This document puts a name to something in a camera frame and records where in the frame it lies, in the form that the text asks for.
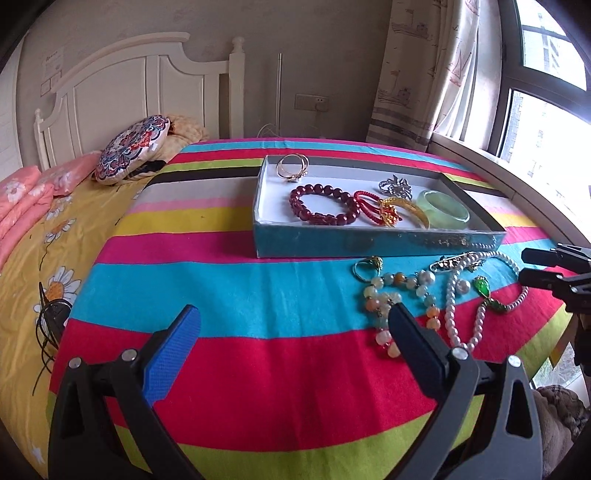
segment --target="bed post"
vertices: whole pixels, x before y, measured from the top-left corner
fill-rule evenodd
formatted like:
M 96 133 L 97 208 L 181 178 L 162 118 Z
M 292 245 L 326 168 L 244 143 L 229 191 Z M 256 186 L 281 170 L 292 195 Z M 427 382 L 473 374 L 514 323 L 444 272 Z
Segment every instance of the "bed post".
M 244 38 L 232 39 L 234 50 L 230 53 L 230 138 L 244 137 Z
M 47 145 L 45 143 L 45 134 L 41 132 L 41 124 L 43 118 L 41 118 L 41 109 L 35 110 L 35 124 L 33 125 L 35 132 L 35 141 L 37 142 L 37 153 L 39 154 L 39 162 L 41 163 L 41 171 L 47 170 L 49 165 L 49 159 L 47 158 Z

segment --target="pearl necklace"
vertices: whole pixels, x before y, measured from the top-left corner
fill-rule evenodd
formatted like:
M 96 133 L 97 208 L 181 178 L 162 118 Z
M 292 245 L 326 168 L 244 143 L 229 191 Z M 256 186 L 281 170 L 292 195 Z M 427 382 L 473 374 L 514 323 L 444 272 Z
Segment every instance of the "pearl necklace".
M 517 263 L 515 263 L 512 258 L 501 252 L 474 252 L 468 255 L 466 258 L 464 258 L 451 271 L 449 281 L 447 282 L 446 312 L 444 317 L 447 335 L 453 347 L 460 346 L 462 348 L 465 348 L 469 352 L 473 352 L 476 348 L 476 345 L 478 345 L 478 343 L 482 341 L 482 325 L 484 324 L 486 307 L 490 306 L 493 310 L 497 312 L 511 312 L 512 310 L 516 309 L 519 305 L 521 305 L 521 303 L 525 300 L 528 291 L 527 287 L 522 287 L 521 293 L 515 301 L 513 301 L 510 304 L 503 305 L 498 300 L 493 300 L 490 297 L 488 286 L 485 291 L 478 290 L 478 292 L 485 297 L 485 301 L 483 301 L 480 304 L 476 311 L 476 319 L 474 321 L 474 331 L 472 338 L 470 338 L 468 343 L 463 343 L 458 335 L 456 329 L 456 322 L 454 321 L 454 317 L 456 314 L 456 285 L 459 281 L 460 273 L 462 273 L 462 271 L 466 267 L 474 264 L 479 260 L 485 260 L 487 258 L 498 258 L 499 260 L 502 260 L 507 265 L 509 265 L 513 269 L 513 272 L 515 272 L 515 275 L 519 274 L 519 265 L 517 265 Z

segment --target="blue gripper pad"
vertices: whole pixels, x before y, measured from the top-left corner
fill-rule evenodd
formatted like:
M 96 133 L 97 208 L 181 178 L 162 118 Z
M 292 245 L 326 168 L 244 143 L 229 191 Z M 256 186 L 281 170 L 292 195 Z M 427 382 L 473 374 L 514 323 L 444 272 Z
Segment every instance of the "blue gripper pad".
M 199 310 L 187 305 L 181 315 L 183 317 L 144 368 L 142 393 L 150 406 L 166 398 L 201 333 Z

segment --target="green pendant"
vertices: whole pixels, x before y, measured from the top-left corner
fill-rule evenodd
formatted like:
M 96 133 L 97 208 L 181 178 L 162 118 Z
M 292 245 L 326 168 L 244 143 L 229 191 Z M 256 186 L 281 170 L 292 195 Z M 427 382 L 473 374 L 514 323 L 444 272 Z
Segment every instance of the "green pendant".
M 492 309 L 493 312 L 507 313 L 507 306 L 498 300 L 488 300 L 488 306 Z
M 478 275 L 474 280 L 472 280 L 472 286 L 482 297 L 490 299 L 491 287 L 488 284 L 488 279 L 486 277 Z

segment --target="patterned round cushion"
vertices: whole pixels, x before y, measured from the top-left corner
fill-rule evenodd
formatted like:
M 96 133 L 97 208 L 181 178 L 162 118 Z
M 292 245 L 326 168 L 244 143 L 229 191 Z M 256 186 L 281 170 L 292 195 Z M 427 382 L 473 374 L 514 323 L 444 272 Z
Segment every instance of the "patterned round cushion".
M 96 166 L 99 183 L 113 185 L 147 162 L 166 139 L 170 120 L 153 115 L 131 125 L 103 150 Z

